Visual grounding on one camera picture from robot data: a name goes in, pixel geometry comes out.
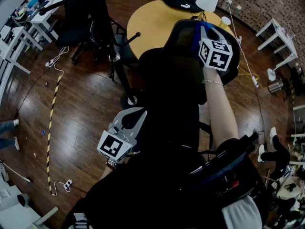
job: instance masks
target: jeans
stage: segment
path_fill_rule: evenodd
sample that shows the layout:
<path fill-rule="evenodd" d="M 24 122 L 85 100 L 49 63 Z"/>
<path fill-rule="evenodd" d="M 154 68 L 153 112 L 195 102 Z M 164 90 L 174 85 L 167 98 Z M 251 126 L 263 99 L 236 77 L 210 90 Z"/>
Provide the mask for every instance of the jeans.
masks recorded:
<path fill-rule="evenodd" d="M 0 123 L 0 135 L 6 131 L 14 129 L 15 125 L 13 121 L 6 121 L 3 123 Z M 0 138 L 0 149 L 6 148 L 11 145 L 15 145 L 16 140 L 13 139 L 4 139 Z"/>
<path fill-rule="evenodd" d="M 280 140 L 275 135 L 272 138 L 273 146 L 276 149 L 276 152 L 267 152 L 261 155 L 263 161 L 275 161 L 276 166 L 274 172 L 270 175 L 270 178 L 277 180 L 280 178 L 286 169 L 286 166 L 289 165 L 290 155 L 288 150 L 280 143 Z"/>

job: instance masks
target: yellow table top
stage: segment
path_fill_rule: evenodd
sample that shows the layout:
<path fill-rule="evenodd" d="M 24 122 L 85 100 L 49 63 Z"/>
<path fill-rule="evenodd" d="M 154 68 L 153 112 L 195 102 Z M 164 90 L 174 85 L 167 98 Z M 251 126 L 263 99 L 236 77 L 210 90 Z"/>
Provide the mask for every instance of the yellow table top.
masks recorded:
<path fill-rule="evenodd" d="M 206 21 L 219 25 L 221 18 L 213 12 L 205 12 Z M 133 54 L 140 58 L 142 53 L 153 48 L 162 48 L 169 38 L 174 25 L 180 20 L 190 19 L 192 13 L 173 9 L 162 0 L 149 2 L 140 7 L 129 19 L 127 25 L 127 38 L 130 39 L 138 31 L 140 37 L 134 39 L 129 45 Z M 225 30 L 233 35 L 229 27 Z"/>

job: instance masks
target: blue strap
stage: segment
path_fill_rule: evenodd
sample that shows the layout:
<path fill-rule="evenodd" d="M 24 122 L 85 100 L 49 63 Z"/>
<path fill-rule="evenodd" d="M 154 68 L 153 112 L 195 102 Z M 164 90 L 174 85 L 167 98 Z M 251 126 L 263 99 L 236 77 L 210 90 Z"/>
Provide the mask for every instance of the blue strap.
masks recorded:
<path fill-rule="evenodd" d="M 194 53 L 196 59 L 198 61 L 201 62 L 201 59 L 198 56 L 199 50 L 200 50 L 200 45 L 199 45 L 199 41 L 201 41 L 201 32 L 200 32 L 200 28 L 201 26 L 204 26 L 206 33 L 209 32 L 209 30 L 214 27 L 214 25 L 202 21 L 200 23 L 197 24 L 196 29 L 195 29 L 195 35 L 194 35 L 194 39 L 193 39 L 193 43 L 192 43 L 192 52 Z"/>

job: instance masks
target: tripod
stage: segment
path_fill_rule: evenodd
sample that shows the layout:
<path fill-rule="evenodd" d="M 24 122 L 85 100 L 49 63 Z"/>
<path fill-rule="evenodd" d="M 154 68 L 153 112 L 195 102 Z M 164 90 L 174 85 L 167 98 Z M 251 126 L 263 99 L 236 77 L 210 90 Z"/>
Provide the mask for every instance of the tripod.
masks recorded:
<path fill-rule="evenodd" d="M 65 4 L 67 1 L 69 0 L 63 0 L 55 4 L 52 4 L 46 8 L 41 8 L 39 14 L 44 15 L 47 11 L 59 7 Z M 90 15 L 93 18 L 93 23 L 90 29 L 91 40 L 98 47 L 105 47 L 106 45 L 106 50 L 107 53 L 109 54 L 109 61 L 111 66 L 111 72 L 109 74 L 109 77 L 111 79 L 114 78 L 114 70 L 115 70 L 125 90 L 125 94 L 123 94 L 121 97 L 122 108 L 127 109 L 130 107 L 139 106 L 142 101 L 141 91 L 132 89 L 130 87 L 123 64 L 121 62 L 121 57 L 115 51 L 114 46 L 115 45 L 119 47 L 125 46 L 130 42 L 132 42 L 135 38 L 139 37 L 141 34 L 137 32 L 133 37 L 131 37 L 126 42 L 117 43 L 112 30 L 112 23 L 111 23 L 112 19 L 109 17 L 108 14 L 106 0 L 85 0 L 85 1 L 88 4 Z"/>

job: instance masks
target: sneaker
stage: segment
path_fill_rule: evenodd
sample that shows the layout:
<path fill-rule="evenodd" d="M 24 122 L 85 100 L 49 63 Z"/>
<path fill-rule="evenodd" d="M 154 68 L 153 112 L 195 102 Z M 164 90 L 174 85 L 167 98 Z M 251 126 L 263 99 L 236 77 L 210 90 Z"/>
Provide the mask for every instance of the sneaker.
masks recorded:
<path fill-rule="evenodd" d="M 17 137 L 15 137 L 15 147 L 16 149 L 19 151 L 20 148 L 19 148 L 19 144 L 18 144 L 18 141 L 17 141 Z"/>
<path fill-rule="evenodd" d="M 19 125 L 19 119 L 14 120 L 14 126 Z"/>
<path fill-rule="evenodd" d="M 261 144 L 259 146 L 259 149 L 258 149 L 258 157 L 257 157 L 257 161 L 258 162 L 263 162 L 263 160 L 261 159 L 261 155 L 265 152 L 265 147 L 263 144 Z"/>
<path fill-rule="evenodd" d="M 271 130 L 270 130 L 270 143 L 273 145 L 273 137 L 276 135 L 276 129 L 275 127 L 272 127 Z"/>

